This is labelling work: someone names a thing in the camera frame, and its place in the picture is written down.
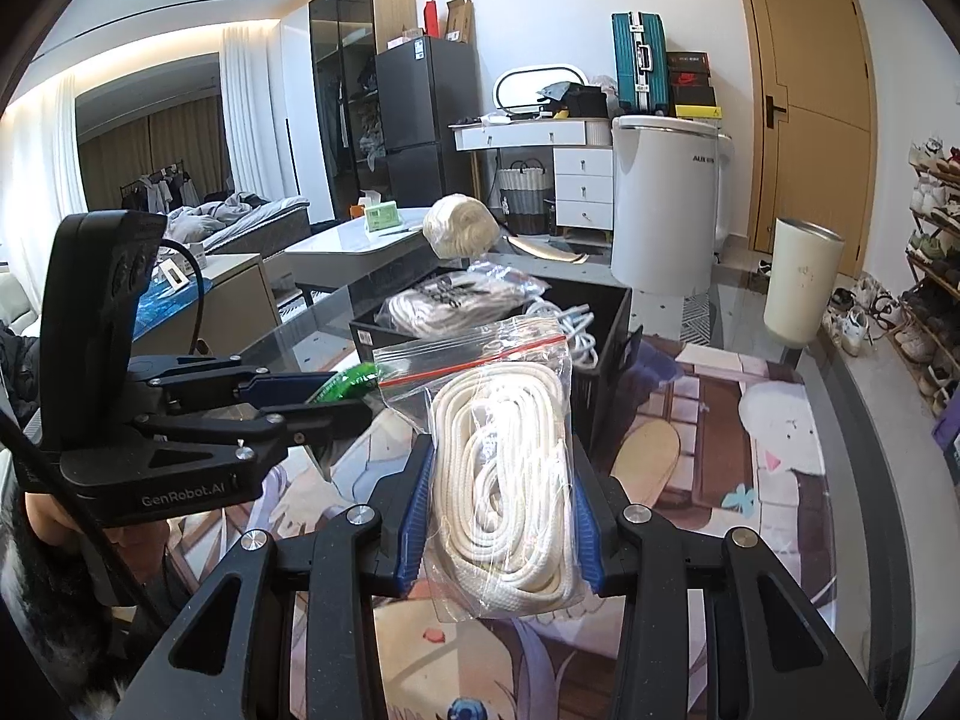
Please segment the wooden shoe rack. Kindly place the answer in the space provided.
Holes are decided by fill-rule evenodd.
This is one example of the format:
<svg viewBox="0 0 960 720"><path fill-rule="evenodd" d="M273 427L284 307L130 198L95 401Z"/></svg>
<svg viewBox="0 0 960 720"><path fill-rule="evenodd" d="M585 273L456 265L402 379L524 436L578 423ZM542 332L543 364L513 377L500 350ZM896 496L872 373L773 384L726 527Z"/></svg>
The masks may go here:
<svg viewBox="0 0 960 720"><path fill-rule="evenodd" d="M893 343L939 418L958 388L958 149L932 135L910 146L908 164L916 182L905 257L914 284L901 294L905 320Z"/></svg>

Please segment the oval white mirror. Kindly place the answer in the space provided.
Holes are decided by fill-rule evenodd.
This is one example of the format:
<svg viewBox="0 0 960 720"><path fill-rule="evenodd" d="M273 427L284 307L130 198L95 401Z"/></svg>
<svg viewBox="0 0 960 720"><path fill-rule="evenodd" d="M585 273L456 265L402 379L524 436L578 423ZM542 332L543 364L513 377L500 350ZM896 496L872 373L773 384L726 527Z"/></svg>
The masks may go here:
<svg viewBox="0 0 960 720"><path fill-rule="evenodd" d="M542 107L560 101L571 85L585 85L587 76L566 64L528 65L505 71L493 85L493 102L509 117L537 117Z"/></svg>

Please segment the striped laundry basket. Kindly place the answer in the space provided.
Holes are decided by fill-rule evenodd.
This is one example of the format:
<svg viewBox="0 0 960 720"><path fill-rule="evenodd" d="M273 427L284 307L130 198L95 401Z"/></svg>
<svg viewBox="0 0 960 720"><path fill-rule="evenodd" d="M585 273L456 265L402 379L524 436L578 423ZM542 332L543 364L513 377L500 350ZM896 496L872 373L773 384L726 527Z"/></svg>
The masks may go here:
<svg viewBox="0 0 960 720"><path fill-rule="evenodd" d="M496 169L501 213L516 236L539 236L550 231L553 182L539 160L517 160Z"/></svg>

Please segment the bagged striped white socks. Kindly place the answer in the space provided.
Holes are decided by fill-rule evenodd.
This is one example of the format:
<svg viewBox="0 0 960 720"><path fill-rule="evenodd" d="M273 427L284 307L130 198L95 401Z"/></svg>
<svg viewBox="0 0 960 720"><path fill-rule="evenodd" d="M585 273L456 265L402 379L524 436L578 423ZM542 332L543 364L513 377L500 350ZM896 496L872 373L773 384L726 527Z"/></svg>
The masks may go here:
<svg viewBox="0 0 960 720"><path fill-rule="evenodd" d="M472 263L467 270L438 273L394 294L377 312L379 327L412 338L441 338L512 316L548 284L514 266Z"/></svg>

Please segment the bed with grey bedding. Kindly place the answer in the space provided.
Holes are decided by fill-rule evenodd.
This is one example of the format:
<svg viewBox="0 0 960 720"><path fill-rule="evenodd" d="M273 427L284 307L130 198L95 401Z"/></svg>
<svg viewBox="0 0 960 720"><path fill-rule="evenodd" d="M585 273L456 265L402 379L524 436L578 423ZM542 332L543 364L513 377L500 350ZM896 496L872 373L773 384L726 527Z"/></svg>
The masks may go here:
<svg viewBox="0 0 960 720"><path fill-rule="evenodd" d="M164 237L182 245L200 244L205 255L259 254L267 259L309 234L306 197L264 200L236 192L224 200L172 210Z"/></svg>

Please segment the dark glass wardrobe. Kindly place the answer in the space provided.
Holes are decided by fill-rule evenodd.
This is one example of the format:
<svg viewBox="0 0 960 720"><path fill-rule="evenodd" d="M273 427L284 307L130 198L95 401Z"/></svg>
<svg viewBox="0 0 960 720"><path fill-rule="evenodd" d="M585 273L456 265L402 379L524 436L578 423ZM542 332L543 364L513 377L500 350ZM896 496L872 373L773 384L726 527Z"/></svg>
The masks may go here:
<svg viewBox="0 0 960 720"><path fill-rule="evenodd" d="M376 59L418 25L416 0L311 0L308 10L325 176L345 220L361 193L391 192Z"/></svg>

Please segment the green white medicine packet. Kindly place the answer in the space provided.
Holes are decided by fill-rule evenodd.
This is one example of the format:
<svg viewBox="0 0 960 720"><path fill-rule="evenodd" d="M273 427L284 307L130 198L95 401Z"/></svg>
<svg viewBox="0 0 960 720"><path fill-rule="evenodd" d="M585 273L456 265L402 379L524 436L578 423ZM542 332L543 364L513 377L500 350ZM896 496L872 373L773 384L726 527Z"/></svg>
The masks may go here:
<svg viewBox="0 0 960 720"><path fill-rule="evenodd" d="M377 369L374 362L359 362L355 366L335 372L312 395L308 405L338 403L339 401L363 400L377 388Z"/></svg>

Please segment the black cardboard box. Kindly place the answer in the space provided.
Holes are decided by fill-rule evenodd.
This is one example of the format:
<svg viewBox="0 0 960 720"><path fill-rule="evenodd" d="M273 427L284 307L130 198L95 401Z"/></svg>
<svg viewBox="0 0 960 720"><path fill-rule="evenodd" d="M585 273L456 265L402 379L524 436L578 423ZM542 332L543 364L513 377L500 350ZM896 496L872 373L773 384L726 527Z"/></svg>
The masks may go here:
<svg viewBox="0 0 960 720"><path fill-rule="evenodd" d="M523 387L527 374L545 387L545 395L526 411L532 431L556 431L551 442L567 454L581 444L594 452L602 419L612 398L613 367L622 357L628 330L631 291L623 286L542 278L547 292L530 304L551 302L560 310L584 309L592 316L587 333L594 338L596 366L579 371L569 352L568 333L553 314L529 316L525 307L512 316L441 338L412 338L379 327L370 310L350 322L359 359L374 362L387 405L413 426L431 431L439 416L431 411L456 385L480 397L494 410L494 422L506 422L506 406Z"/></svg>

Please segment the cream bagged yarn bundle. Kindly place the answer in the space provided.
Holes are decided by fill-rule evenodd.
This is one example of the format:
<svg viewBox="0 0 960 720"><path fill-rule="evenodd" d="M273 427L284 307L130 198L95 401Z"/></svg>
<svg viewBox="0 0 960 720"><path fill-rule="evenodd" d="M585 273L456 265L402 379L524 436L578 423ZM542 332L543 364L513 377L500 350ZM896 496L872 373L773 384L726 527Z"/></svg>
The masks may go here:
<svg viewBox="0 0 960 720"><path fill-rule="evenodd" d="M446 195L423 218L421 234L441 260L478 259L500 239L501 227L480 200Z"/></svg>

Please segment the black refrigerator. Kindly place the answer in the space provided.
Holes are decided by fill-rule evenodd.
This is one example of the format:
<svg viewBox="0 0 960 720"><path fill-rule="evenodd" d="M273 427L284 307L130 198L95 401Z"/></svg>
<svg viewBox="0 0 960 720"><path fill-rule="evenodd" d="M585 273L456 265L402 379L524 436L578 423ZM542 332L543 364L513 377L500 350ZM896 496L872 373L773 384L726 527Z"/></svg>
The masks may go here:
<svg viewBox="0 0 960 720"><path fill-rule="evenodd" d="M439 37L417 37L376 57L387 171L398 206L473 195L470 158L455 148L452 126L482 112L477 68L470 44Z"/></svg>

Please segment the cream trash bin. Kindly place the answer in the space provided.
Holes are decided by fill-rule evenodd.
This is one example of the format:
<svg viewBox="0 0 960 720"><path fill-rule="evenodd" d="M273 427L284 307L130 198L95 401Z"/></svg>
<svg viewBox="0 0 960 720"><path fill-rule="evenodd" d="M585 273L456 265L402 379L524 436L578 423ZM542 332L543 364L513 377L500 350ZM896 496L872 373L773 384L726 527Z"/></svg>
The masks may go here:
<svg viewBox="0 0 960 720"><path fill-rule="evenodd" d="M788 348L804 348L820 328L835 289L844 239L828 227L778 218L763 321Z"/></svg>

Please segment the white drawer desk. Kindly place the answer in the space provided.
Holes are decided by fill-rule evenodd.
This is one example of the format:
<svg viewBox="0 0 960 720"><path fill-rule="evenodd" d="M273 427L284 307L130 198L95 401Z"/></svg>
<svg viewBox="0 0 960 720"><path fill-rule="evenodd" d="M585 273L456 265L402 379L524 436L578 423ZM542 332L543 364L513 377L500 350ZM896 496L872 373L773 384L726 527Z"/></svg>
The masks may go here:
<svg viewBox="0 0 960 720"><path fill-rule="evenodd" d="M466 153L548 149L556 224L613 231L612 132L607 119L540 119L509 124L453 125L455 148Z"/></svg>

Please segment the white coffee table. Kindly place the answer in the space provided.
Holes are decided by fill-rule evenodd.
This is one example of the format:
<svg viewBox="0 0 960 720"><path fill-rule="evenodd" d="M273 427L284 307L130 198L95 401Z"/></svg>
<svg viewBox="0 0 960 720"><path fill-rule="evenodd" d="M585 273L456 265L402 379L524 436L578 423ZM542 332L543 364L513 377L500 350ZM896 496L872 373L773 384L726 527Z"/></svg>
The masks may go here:
<svg viewBox="0 0 960 720"><path fill-rule="evenodd" d="M434 262L420 229L366 231L363 221L337 224L285 249L293 280L302 288L330 293L399 260Z"/></svg>

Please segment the stacked shoe boxes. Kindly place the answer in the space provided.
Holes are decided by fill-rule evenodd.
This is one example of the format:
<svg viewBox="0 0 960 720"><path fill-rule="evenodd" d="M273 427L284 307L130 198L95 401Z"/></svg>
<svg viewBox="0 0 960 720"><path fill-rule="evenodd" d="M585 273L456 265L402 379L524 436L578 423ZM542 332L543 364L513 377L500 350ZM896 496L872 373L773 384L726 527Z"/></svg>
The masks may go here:
<svg viewBox="0 0 960 720"><path fill-rule="evenodd" d="M711 65L706 52L667 52L667 80L670 104L677 117L719 119L721 108L711 82Z"/></svg>

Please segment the green tissue box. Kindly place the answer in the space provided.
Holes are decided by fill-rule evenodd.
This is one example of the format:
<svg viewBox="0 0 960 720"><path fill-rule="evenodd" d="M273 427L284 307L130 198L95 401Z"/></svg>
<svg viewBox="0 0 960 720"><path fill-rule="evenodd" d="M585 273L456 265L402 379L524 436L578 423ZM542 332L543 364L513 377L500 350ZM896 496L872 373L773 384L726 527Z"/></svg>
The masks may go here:
<svg viewBox="0 0 960 720"><path fill-rule="evenodd" d="M370 234L400 227L404 222L394 202L379 202L364 207L364 224Z"/></svg>

